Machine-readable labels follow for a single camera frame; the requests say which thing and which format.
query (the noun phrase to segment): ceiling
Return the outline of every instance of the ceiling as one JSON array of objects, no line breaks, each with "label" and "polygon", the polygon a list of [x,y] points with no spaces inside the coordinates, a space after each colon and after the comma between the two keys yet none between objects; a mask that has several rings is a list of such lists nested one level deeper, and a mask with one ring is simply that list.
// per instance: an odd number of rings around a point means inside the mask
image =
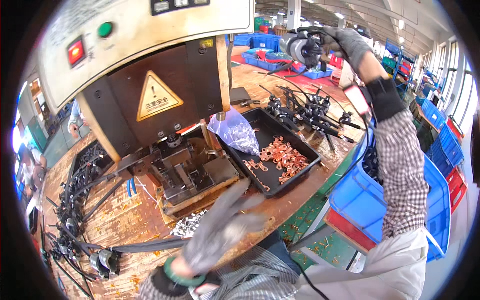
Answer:
[{"label": "ceiling", "polygon": [[[385,43],[389,38],[398,43],[404,38],[404,48],[413,55],[433,48],[434,40],[451,32],[445,14],[435,0],[313,0],[301,2],[300,15],[307,21],[337,27],[335,12],[344,15],[347,26],[359,24],[370,29],[374,41]],[[288,0],[256,0],[255,12],[272,16],[286,12]],[[398,28],[403,20],[403,29]]]}]

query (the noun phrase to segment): glove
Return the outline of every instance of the glove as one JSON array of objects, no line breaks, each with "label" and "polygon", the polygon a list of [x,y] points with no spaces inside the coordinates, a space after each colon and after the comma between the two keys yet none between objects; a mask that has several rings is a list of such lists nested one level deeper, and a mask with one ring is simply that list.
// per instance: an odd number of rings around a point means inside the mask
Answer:
[{"label": "glove", "polygon": [[367,52],[373,52],[367,42],[353,28],[336,28],[325,26],[326,35],[322,34],[323,44],[328,46],[330,50],[335,51],[335,56],[345,58],[352,66],[353,70],[358,73],[358,68]]},{"label": "glove", "polygon": [[40,170],[38,170],[38,177],[40,178],[40,181],[43,181],[43,178],[45,178],[46,170],[44,167],[40,167]]},{"label": "glove", "polygon": [[239,213],[264,200],[260,195],[246,198],[243,194],[249,185],[250,179],[243,179],[226,190],[183,247],[182,256],[195,274],[206,274],[245,234],[263,229],[266,220],[263,215]]}]

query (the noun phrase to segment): yellow warning sign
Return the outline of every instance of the yellow warning sign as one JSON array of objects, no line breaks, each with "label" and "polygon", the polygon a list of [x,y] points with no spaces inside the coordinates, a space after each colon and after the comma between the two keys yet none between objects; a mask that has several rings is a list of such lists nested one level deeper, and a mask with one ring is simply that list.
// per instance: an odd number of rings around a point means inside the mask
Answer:
[{"label": "yellow warning sign", "polygon": [[145,77],[137,122],[145,120],[162,111],[183,104],[183,101],[153,71],[149,70]]}]

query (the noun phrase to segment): plaid shirt sleeve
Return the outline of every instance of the plaid shirt sleeve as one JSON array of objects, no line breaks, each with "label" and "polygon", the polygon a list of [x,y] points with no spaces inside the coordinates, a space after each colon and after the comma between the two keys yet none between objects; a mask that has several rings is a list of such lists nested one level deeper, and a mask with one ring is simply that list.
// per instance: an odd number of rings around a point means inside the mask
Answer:
[{"label": "plaid shirt sleeve", "polygon": [[428,184],[412,115],[407,109],[379,122],[375,132],[387,212],[382,240],[424,226]]}]

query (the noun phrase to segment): black plastic tray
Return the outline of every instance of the black plastic tray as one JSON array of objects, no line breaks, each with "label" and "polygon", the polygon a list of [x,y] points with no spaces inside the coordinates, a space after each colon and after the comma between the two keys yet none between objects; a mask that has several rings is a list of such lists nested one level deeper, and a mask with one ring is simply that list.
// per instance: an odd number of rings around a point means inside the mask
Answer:
[{"label": "black plastic tray", "polygon": [[[256,163],[258,163],[260,158],[258,156],[243,153],[242,151],[227,146],[221,141],[221,139],[219,139],[225,151],[230,154],[243,173],[252,179],[252,182],[254,182],[255,185],[264,193],[266,198],[270,198],[285,190],[293,182],[297,181],[300,177],[303,177],[303,175],[305,175],[315,164],[320,161],[320,155],[313,148],[302,142],[296,134],[294,134],[286,126],[279,123],[274,117],[272,117],[262,108],[254,108],[244,112],[242,115],[245,117],[245,119],[247,119],[252,128],[260,129],[259,131],[255,132],[260,149],[267,147],[268,144],[273,142],[274,135],[280,135],[283,136],[283,141],[285,143],[290,142],[292,148],[296,149],[298,152],[300,152],[300,154],[304,155],[308,161],[310,161],[308,166],[306,166],[284,184],[280,184],[278,181],[278,178],[282,176],[282,172],[284,172],[284,170],[277,170],[276,164],[273,163],[272,160],[262,161],[264,166],[268,168],[268,171],[263,172],[260,169],[254,169],[253,172],[258,177],[257,179],[250,172],[250,170],[248,170],[242,160],[249,161],[250,159],[253,159]],[[270,190],[267,192],[258,180],[263,182],[264,185],[270,187]]]}]

